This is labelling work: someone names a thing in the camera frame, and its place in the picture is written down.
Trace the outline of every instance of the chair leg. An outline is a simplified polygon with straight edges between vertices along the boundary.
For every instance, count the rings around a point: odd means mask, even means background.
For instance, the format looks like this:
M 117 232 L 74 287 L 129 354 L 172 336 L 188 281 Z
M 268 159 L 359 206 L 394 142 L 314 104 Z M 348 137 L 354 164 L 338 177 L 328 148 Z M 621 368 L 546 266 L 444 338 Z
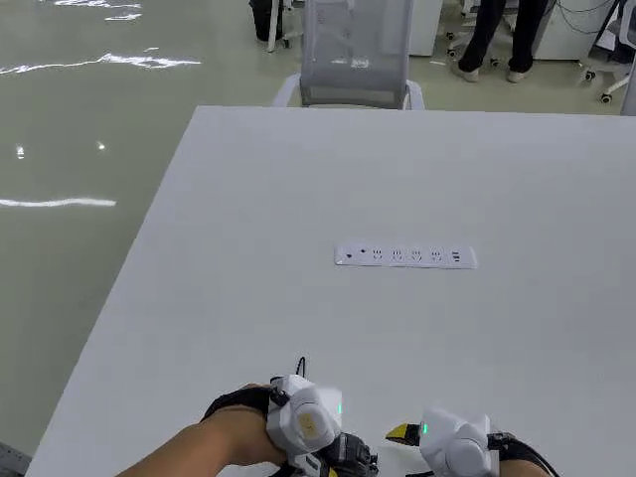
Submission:
M 267 41 L 267 51 L 273 52 L 276 48 L 276 30 L 278 28 L 278 8 L 280 0 L 271 0 L 271 19 L 269 20 L 269 39 Z
M 291 96 L 296 91 L 296 88 L 300 86 L 300 73 L 288 77 L 282 85 L 282 88 L 271 103 L 272 107 L 287 107 Z
M 605 90 L 605 94 L 612 94 L 613 92 L 615 92 L 617 89 L 620 89 L 622 87 L 624 87 L 625 85 L 627 85 L 629 83 L 629 75 L 627 75 L 625 78 L 623 78 L 621 81 L 617 81 L 615 84 L 613 84 L 612 86 L 610 86 L 608 89 Z
M 426 106 L 424 105 L 424 95 L 421 92 L 421 87 L 414 81 L 407 81 L 406 88 L 408 90 L 408 102 L 410 108 L 413 110 L 424 111 Z

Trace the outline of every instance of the cable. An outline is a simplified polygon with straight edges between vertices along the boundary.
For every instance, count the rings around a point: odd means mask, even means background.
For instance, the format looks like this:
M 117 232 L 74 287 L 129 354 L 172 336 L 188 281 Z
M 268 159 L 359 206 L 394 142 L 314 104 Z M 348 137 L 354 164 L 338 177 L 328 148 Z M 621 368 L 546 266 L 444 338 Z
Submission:
M 571 10 L 567 7 L 563 7 L 563 4 L 561 2 L 561 0 L 555 0 L 556 4 L 558 5 L 558 12 L 560 13 L 560 15 L 563 17 L 563 20 L 565 21 L 565 23 L 575 32 L 580 33 L 581 35 L 596 35 L 598 33 L 601 32 L 602 28 L 600 30 L 595 30 L 595 31 L 585 31 L 585 30 L 581 30 L 578 27 L 575 27 L 574 25 L 571 24 L 571 22 L 567 19 L 567 16 L 565 15 L 565 12 L 568 13 L 589 13 L 589 12 L 593 12 L 595 10 L 598 10 L 600 8 L 603 8 L 605 5 L 607 5 L 610 2 L 613 2 L 615 0 L 605 0 L 603 3 L 593 7 L 593 8 L 588 8 L 585 10 Z
M 603 8 L 605 5 L 607 5 L 610 2 L 613 2 L 614 0 L 605 0 L 603 3 L 596 5 L 595 7 L 592 8 L 586 8 L 585 10 L 571 10 L 567 7 L 563 7 L 563 4 L 561 3 L 560 0 L 558 0 L 558 3 L 560 5 L 560 7 L 565 10 L 568 13 L 586 13 L 586 12 L 593 12 L 594 10 L 598 10 L 599 8 Z
M 296 366 L 296 374 L 306 378 L 307 373 L 307 360 L 305 360 L 304 356 L 301 356 L 298 360 L 298 365 Z

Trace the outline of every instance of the hand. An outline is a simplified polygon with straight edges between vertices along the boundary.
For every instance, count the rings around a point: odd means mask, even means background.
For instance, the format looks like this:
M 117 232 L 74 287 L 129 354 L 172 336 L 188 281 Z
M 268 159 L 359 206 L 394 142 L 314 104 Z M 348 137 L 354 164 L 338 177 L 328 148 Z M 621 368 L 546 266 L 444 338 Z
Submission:
M 257 410 L 244 405 L 231 405 L 219 409 L 201 425 L 215 428 L 226 440 L 230 464 L 252 465 L 271 462 L 282 465 L 287 457 L 271 442 L 265 424 L 264 417 Z

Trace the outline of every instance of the shiny floor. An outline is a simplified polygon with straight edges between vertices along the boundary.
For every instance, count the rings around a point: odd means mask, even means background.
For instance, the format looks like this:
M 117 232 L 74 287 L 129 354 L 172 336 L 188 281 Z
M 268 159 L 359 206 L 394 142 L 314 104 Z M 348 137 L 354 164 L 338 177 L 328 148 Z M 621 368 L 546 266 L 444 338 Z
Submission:
M 618 111 L 574 63 L 467 84 L 445 45 L 411 62 L 429 109 Z M 299 58 L 246 0 L 0 0 L 0 441 L 35 451 L 194 107 L 268 104 Z

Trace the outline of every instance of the black pants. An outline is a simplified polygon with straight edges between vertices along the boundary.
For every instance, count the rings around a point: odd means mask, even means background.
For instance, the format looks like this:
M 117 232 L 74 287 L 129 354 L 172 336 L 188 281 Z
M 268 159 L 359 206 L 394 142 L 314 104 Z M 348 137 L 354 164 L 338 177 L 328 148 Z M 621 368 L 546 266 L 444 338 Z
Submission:
M 549 0 L 520 0 L 517 26 L 513 38 L 513 57 L 510 70 L 525 73 L 533 65 L 533 43 Z M 477 25 L 473 38 L 466 47 L 459 69 L 472 72 L 481 67 L 488 45 L 495 36 L 497 26 L 504 15 L 506 0 L 482 0 L 477 12 Z

